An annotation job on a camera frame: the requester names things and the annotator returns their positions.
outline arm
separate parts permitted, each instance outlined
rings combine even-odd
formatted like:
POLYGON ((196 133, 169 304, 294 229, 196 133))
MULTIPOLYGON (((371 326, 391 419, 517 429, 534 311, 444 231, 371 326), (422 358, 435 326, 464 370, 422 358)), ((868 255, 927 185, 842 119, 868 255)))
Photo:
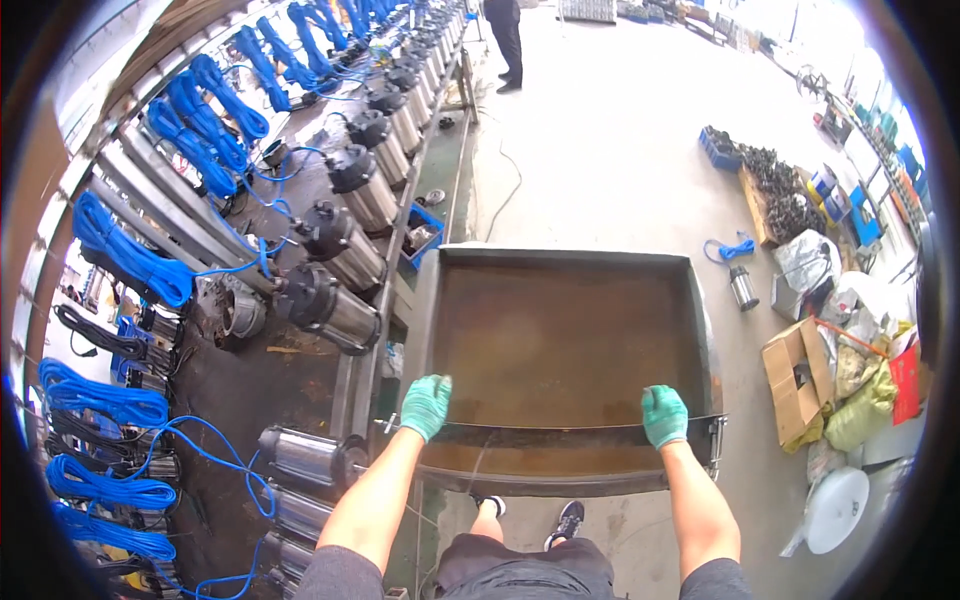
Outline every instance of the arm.
POLYGON ((343 546, 370 560, 383 574, 420 449, 444 424, 451 385, 449 377, 430 375, 410 386, 400 409, 400 430, 337 502, 318 548, 343 546))
POLYGON ((644 390, 643 428, 660 452, 670 482, 681 581, 714 559, 740 561, 740 529, 723 494, 693 456, 686 423, 686 406, 673 388, 644 390))

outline person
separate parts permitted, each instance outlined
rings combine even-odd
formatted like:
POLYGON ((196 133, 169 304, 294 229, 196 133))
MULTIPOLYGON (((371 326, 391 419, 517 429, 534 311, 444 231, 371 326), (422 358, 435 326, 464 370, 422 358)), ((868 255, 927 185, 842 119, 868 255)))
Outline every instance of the person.
MULTIPOLYGON (((390 547, 406 505, 423 446, 440 431, 450 398, 449 377, 430 375, 410 387, 400 428, 370 469, 344 494, 326 522, 296 600, 380 600, 390 547)), ((660 452, 670 483, 674 530, 680 546, 682 600, 751 598, 740 570, 740 532, 723 495, 686 442, 687 412, 668 386, 642 397, 643 427, 660 452)), ((437 592, 458 600, 614 598, 610 561, 590 540, 578 538, 585 509, 568 503, 543 552, 503 545, 497 518, 506 504, 475 497, 477 518, 454 538, 437 569, 437 592)))
POLYGON ((520 5, 516 0, 484 0, 483 12, 507 62, 507 72, 497 75, 506 83, 496 93, 506 94, 523 87, 523 59, 520 48, 520 5))

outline cardboard box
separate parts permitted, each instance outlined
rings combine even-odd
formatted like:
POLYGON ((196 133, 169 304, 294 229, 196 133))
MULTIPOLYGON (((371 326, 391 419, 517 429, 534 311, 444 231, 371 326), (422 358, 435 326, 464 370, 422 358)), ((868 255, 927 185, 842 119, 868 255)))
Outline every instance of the cardboard box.
POLYGON ((780 332, 763 346, 763 366, 773 393, 780 445, 796 440, 824 404, 833 401, 833 376, 827 349, 813 319, 804 319, 780 332), (795 368, 801 367, 800 387, 795 368))

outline black trousers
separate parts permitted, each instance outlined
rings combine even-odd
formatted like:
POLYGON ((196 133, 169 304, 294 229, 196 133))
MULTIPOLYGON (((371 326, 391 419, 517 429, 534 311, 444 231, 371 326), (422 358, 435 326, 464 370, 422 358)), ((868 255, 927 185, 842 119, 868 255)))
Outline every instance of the black trousers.
POLYGON ((510 81, 514 84, 523 84, 523 60, 520 48, 520 17, 513 12, 493 10, 487 12, 490 28, 500 54, 507 62, 510 81))

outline black sneaker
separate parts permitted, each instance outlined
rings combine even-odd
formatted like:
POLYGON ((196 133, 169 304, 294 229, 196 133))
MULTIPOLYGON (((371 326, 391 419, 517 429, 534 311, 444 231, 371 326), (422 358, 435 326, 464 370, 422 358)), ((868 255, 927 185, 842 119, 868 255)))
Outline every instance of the black sneaker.
POLYGON ((470 497, 473 498, 473 501, 477 503, 477 509, 480 508, 480 505, 483 504, 484 500, 492 500, 493 503, 496 504, 497 518, 501 518, 503 515, 507 513, 507 503, 504 502, 503 498, 501 498, 498 495, 477 495, 475 493, 472 493, 470 497))
POLYGON ((560 512, 560 520, 557 521, 557 531, 546 537, 543 543, 543 551, 550 549, 557 538, 573 540, 580 531, 580 526, 584 524, 584 517, 587 516, 587 509, 580 500, 570 500, 564 509, 560 512))

